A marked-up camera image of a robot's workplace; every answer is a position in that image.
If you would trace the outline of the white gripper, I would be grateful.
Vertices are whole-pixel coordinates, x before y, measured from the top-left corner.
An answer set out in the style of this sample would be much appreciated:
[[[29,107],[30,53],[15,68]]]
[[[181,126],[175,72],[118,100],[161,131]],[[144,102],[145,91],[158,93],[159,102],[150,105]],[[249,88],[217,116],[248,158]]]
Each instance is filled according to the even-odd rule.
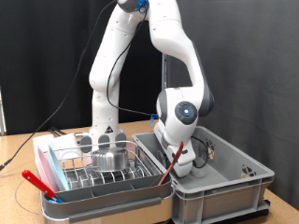
[[[183,143],[181,154],[174,165],[178,177],[187,175],[192,169],[192,161],[195,153],[192,147],[191,136],[194,133],[194,125],[167,124],[158,121],[154,127],[154,133],[170,162],[173,161],[180,143]]]

